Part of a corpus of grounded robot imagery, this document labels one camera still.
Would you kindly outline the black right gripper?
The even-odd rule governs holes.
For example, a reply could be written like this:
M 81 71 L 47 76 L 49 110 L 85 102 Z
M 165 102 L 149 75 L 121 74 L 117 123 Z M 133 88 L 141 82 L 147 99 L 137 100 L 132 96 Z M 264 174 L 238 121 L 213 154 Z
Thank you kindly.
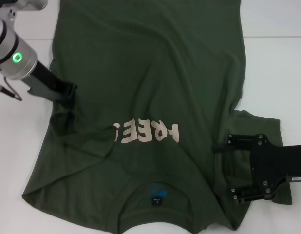
M 212 145 L 214 153 L 236 150 L 251 150 L 251 169 L 255 182 L 230 188 L 236 203 L 272 200 L 280 185 L 301 182 L 301 145 L 276 146 L 264 134 L 229 134 L 225 143 Z

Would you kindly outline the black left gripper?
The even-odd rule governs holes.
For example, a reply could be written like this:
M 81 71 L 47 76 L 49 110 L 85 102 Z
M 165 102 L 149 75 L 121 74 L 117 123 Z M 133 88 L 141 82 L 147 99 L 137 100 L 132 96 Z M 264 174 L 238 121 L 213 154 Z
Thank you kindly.
M 47 100 L 61 100 L 63 108 L 74 108 L 77 85 L 66 83 L 54 75 L 42 63 L 37 62 L 35 68 L 27 77 L 29 94 Z

